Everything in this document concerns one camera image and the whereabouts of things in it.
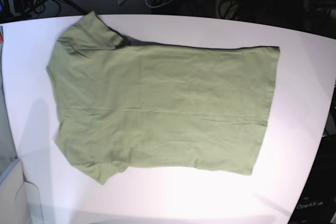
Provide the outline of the black OpenArm base box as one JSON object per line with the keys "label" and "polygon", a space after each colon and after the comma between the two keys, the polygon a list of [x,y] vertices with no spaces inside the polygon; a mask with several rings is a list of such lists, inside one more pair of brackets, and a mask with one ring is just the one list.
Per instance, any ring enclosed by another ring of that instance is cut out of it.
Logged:
{"label": "black OpenArm base box", "polygon": [[335,136],[321,139],[289,223],[332,223],[335,216]]}

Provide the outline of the green T-shirt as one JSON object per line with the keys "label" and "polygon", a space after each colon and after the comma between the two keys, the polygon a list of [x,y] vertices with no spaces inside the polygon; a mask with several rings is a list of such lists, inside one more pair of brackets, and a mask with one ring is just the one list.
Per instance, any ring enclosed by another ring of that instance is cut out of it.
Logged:
{"label": "green T-shirt", "polygon": [[280,49],[145,43],[95,13],[56,40],[47,72],[56,145],[100,184],[129,167],[251,175],[266,133]]}

